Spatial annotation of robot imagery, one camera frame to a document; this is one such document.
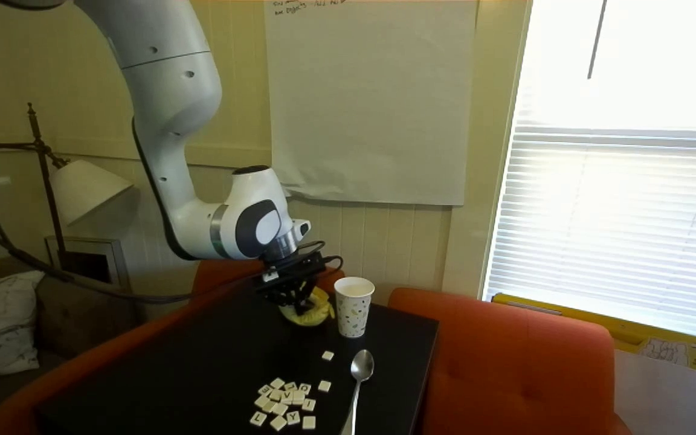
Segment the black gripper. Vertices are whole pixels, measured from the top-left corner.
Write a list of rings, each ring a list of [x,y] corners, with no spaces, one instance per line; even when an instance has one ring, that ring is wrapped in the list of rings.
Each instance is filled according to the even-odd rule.
[[[292,255],[268,265],[258,275],[258,290],[279,306],[292,306],[295,312],[311,310],[317,282],[343,265],[339,253],[325,255],[325,246],[325,240],[308,242]]]

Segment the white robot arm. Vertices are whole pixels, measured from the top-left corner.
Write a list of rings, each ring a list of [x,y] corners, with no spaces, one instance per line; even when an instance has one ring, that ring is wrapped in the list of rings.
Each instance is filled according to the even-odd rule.
[[[66,0],[0,0],[20,10],[53,10]],[[262,166],[233,171],[222,202],[201,200],[187,148],[221,109],[221,73],[191,0],[71,0],[106,38],[124,73],[131,131],[154,191],[165,234],[182,258],[264,264],[258,287],[280,306],[304,313],[327,305],[314,295],[327,260],[304,250],[310,220],[288,209],[279,174]]]

